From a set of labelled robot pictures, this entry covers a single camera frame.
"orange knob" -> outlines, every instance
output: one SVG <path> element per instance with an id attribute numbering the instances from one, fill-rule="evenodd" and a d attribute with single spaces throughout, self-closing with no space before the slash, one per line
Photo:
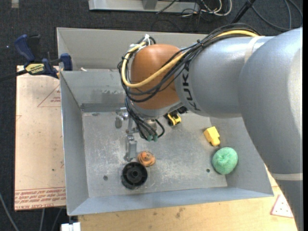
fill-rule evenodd
<path id="1" fill-rule="evenodd" d="M 156 162 L 155 157 L 149 151 L 140 152 L 137 159 L 145 167 L 152 166 Z"/>

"gray bin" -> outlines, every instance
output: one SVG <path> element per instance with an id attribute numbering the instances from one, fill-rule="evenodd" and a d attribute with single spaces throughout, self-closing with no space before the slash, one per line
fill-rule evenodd
<path id="1" fill-rule="evenodd" d="M 193 113 L 181 116 L 158 142 L 135 134 L 137 151 L 150 150 L 156 164 L 147 168 L 148 180 L 135 190 L 120 179 L 127 163 L 127 121 L 115 127 L 116 109 L 124 107 L 124 91 L 117 64 L 131 43 L 146 32 L 58 28 L 59 55 L 69 53 L 74 70 L 61 72 L 64 161 L 68 215 L 192 205 L 273 196 L 262 159 L 241 117 L 213 118 Z M 204 35 L 148 33 L 159 43 L 187 47 Z M 217 150 L 203 131 L 216 126 L 221 147 L 234 148 L 236 169 L 224 176 L 211 165 Z"/>

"green ball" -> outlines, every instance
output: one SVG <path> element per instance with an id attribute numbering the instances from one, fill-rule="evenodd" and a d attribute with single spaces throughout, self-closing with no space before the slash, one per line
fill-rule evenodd
<path id="1" fill-rule="evenodd" d="M 231 147 L 223 147 L 216 151 L 212 159 L 214 169 L 222 175 L 231 173 L 236 167 L 238 156 Z"/>

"wooden table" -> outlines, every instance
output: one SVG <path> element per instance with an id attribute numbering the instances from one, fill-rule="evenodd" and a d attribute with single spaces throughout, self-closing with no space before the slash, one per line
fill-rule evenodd
<path id="1" fill-rule="evenodd" d="M 273 197 L 78 216 L 82 231 L 296 231 L 293 218 L 271 215 Z"/>

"cardboard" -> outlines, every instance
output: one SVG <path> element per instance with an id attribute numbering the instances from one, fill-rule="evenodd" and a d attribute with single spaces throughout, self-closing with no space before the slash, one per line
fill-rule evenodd
<path id="1" fill-rule="evenodd" d="M 16 78 L 14 209 L 65 206 L 60 81 Z"/>

